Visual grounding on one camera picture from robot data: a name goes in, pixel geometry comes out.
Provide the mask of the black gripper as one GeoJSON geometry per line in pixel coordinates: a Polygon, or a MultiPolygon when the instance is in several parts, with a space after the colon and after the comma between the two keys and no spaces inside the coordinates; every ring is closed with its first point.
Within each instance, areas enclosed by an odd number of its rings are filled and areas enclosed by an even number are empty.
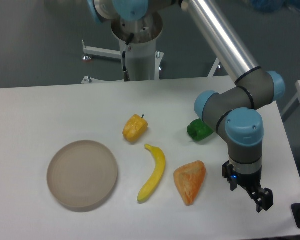
{"type": "Polygon", "coordinates": [[[253,173],[241,173],[229,161],[222,165],[222,177],[227,179],[230,190],[238,186],[246,190],[249,197],[256,203],[256,211],[267,211],[274,205],[273,191],[261,187],[262,167],[253,173]]]}

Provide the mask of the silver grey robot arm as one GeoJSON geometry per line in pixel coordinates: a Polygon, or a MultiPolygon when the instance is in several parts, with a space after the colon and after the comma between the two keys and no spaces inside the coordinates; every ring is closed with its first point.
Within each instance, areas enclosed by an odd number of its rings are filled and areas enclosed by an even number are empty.
{"type": "Polygon", "coordinates": [[[228,161],[222,176],[231,190],[242,187],[266,211],[274,204],[273,192],[262,188],[264,127],[258,109],[285,93],[283,78],[266,72],[252,57],[213,0],[90,0],[87,3],[97,23],[109,21],[120,44],[123,79],[155,79],[155,42],[163,21],[159,11],[179,5],[190,14],[214,51],[235,87],[225,93],[201,93],[194,111],[228,147],[228,161]]]}

